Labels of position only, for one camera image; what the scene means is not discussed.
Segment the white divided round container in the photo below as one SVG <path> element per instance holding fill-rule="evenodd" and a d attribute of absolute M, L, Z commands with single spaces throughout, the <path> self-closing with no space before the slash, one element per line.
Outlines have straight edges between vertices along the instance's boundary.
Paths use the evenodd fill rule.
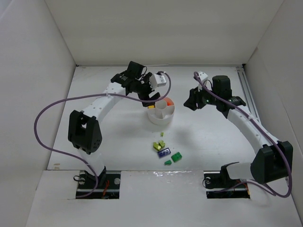
<path fill-rule="evenodd" d="M 166 97 L 155 104 L 155 108 L 148 109 L 147 115 L 149 120 L 156 125 L 166 125 L 169 124 L 174 116 L 175 105 L 174 102 Z"/>

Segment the lime lego slope brick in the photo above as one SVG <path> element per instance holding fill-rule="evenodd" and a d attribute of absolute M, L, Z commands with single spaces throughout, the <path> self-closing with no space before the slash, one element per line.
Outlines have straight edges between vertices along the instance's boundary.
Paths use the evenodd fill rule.
<path fill-rule="evenodd" d="M 159 141 L 159 145 L 163 148 L 163 147 L 165 147 L 165 142 L 162 141 L 162 140 L 160 140 L 160 141 Z"/>

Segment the blue lego plate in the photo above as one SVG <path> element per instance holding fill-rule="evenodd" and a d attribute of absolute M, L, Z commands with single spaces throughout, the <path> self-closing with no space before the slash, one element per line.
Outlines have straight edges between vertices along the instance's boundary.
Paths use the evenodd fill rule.
<path fill-rule="evenodd" d="M 163 157 L 165 157 L 167 155 L 170 155 L 171 151 L 170 151 L 169 148 L 166 148 L 166 149 L 160 150 L 159 152 L 157 152 L 157 154 L 158 154 L 159 158 L 163 158 Z"/>

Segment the green lego brick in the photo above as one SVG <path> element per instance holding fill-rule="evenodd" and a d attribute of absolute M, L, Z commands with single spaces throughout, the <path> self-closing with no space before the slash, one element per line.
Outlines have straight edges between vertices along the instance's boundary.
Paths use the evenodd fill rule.
<path fill-rule="evenodd" d="M 182 159 L 182 155 L 180 152 L 177 152 L 171 156 L 171 159 L 174 163 L 176 163 Z"/>

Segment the dark green lego slope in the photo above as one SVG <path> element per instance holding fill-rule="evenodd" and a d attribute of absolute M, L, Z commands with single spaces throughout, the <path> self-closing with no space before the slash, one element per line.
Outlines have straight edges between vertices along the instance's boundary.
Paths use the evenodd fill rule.
<path fill-rule="evenodd" d="M 172 161 L 171 160 L 168 160 L 164 163 L 165 166 L 170 166 L 172 164 Z"/>

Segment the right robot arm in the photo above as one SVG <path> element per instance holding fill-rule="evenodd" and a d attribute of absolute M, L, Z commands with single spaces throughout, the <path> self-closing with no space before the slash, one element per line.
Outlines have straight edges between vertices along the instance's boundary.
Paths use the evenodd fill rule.
<path fill-rule="evenodd" d="M 252 146 L 256 156 L 251 163 L 238 164 L 229 176 L 240 177 L 240 173 L 248 174 L 247 178 L 259 184 L 266 184 L 291 175 L 293 146 L 282 142 L 270 134 L 249 111 L 246 103 L 239 96 L 233 96 L 228 76 L 214 76 L 212 87 L 208 89 L 204 83 L 208 76 L 203 72 L 195 72 L 194 79 L 199 83 L 189 92 L 184 106 L 195 111 L 206 105 L 213 105 L 223 116 L 233 123 Z"/>

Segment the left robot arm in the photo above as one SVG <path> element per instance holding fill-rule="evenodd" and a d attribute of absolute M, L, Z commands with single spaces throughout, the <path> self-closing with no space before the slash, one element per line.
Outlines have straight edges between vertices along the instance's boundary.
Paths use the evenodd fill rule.
<path fill-rule="evenodd" d="M 106 167 L 99 147 L 102 143 L 100 124 L 111 109 L 125 96 L 136 93 L 143 106 L 148 106 L 160 98 L 156 88 L 166 85 L 161 73 L 143 75 L 145 67 L 129 62 L 127 69 L 114 75 L 103 95 L 81 111 L 72 111 L 69 117 L 68 140 L 79 150 L 81 158 L 88 163 L 85 174 L 101 186 L 106 179 Z"/>

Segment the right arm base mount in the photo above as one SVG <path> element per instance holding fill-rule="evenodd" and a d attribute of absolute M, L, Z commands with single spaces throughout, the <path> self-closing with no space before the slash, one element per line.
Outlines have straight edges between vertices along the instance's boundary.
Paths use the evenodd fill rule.
<path fill-rule="evenodd" d="M 247 185 L 240 182 L 240 179 L 233 180 L 220 171 L 204 171 L 202 184 L 208 199 L 249 199 Z"/>

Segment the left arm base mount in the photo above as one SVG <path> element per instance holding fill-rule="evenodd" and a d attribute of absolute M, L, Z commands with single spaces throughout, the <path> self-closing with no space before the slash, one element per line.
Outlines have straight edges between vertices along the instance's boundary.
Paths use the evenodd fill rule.
<path fill-rule="evenodd" d="M 94 177 L 90 179 L 84 171 L 80 171 L 73 180 L 77 183 L 76 199 L 119 199 L 121 172 L 108 171 L 93 192 L 92 189 L 96 186 Z"/>

